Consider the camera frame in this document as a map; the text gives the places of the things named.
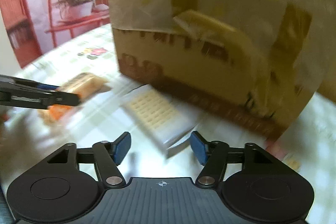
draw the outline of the floor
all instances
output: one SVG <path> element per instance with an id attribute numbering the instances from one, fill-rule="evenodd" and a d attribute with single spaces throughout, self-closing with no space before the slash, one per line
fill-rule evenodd
<path id="1" fill-rule="evenodd" d="M 8 209 L 5 197 L 0 188 L 0 224 L 11 224 L 14 219 Z"/>

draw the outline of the snack package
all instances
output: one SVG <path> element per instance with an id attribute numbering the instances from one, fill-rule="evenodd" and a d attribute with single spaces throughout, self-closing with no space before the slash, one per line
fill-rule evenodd
<path id="1" fill-rule="evenodd" d="M 122 106 L 162 151 L 176 144 L 197 124 L 198 114 L 188 117 L 150 85 L 141 86 L 122 98 Z"/>
<path id="2" fill-rule="evenodd" d="M 335 0 L 109 0 L 120 71 L 277 139 L 336 52 Z"/>
<path id="3" fill-rule="evenodd" d="M 83 72 L 60 86 L 57 90 L 78 94 L 83 102 L 90 95 L 100 90 L 105 83 L 107 83 L 106 79 L 98 77 L 93 73 Z M 52 105 L 48 109 L 39 109 L 38 112 L 44 122 L 50 124 L 58 121 L 73 108 L 66 105 Z"/>

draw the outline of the metal screw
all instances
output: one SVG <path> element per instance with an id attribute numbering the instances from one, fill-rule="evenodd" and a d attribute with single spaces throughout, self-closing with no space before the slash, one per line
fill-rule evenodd
<path id="1" fill-rule="evenodd" d="M 108 177 L 106 179 L 106 182 L 110 185 L 117 185 L 123 182 L 123 179 L 121 177 Z"/>
<path id="2" fill-rule="evenodd" d="M 199 178 L 198 182 L 203 185 L 211 185 L 215 183 L 215 179 L 213 177 L 204 176 Z"/>

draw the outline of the patterned tablecloth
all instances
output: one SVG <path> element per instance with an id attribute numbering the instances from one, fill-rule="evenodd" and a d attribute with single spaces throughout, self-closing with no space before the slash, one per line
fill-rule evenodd
<path id="1" fill-rule="evenodd" d="M 130 116 L 120 107 L 120 98 L 139 83 L 118 72 L 110 25 L 105 25 L 65 43 L 28 65 L 17 77 L 46 84 L 61 85 L 81 72 L 106 77 L 112 88 L 95 95 L 64 123 L 49 127 L 36 110 L 16 108 L 10 112 L 2 133 L 0 179 L 6 193 L 9 184 L 64 143 L 91 147 L 95 142 L 115 140 L 124 131 L 132 135 L 132 147 L 119 166 L 125 179 L 139 177 L 192 177 L 201 166 L 187 147 L 167 157 L 153 144 Z M 336 107 L 315 94 L 300 117 L 280 138 L 280 146 L 301 164 L 299 173 L 315 190 L 315 200 L 307 221 L 311 224 L 336 223 Z M 221 140 L 243 147 L 265 140 L 210 114 L 201 114 L 196 129 L 207 140 Z M 241 168 L 229 165 L 226 177 Z M 95 176 L 92 165 L 80 169 Z"/>

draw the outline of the white plant pot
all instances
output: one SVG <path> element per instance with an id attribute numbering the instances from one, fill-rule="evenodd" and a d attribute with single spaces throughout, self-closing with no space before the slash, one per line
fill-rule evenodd
<path id="1" fill-rule="evenodd" d="M 67 19 L 79 19 L 91 15 L 93 2 L 86 2 L 76 6 L 68 6 L 66 12 Z"/>

